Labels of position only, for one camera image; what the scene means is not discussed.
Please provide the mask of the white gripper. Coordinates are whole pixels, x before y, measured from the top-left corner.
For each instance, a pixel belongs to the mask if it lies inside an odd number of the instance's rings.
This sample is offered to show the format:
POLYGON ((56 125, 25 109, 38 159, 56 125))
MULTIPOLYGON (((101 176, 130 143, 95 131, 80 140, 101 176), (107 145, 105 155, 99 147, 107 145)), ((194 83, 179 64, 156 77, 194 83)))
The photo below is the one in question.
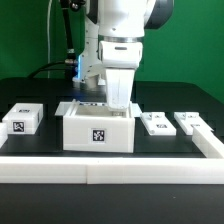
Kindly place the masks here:
POLYGON ((142 51, 141 42, 99 43, 99 58, 105 69, 106 99, 110 111, 125 112, 129 107, 134 75, 142 51))

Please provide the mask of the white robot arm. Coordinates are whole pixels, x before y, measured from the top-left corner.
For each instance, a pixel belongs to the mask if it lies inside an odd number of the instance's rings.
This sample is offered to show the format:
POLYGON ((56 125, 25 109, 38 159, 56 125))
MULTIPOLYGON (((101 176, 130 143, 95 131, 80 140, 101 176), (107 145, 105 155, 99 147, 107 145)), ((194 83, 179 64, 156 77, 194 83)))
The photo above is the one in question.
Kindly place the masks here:
POLYGON ((144 31, 163 26, 173 8, 174 0, 86 0, 85 48, 74 85, 103 85, 108 109, 126 111, 142 59, 144 31))

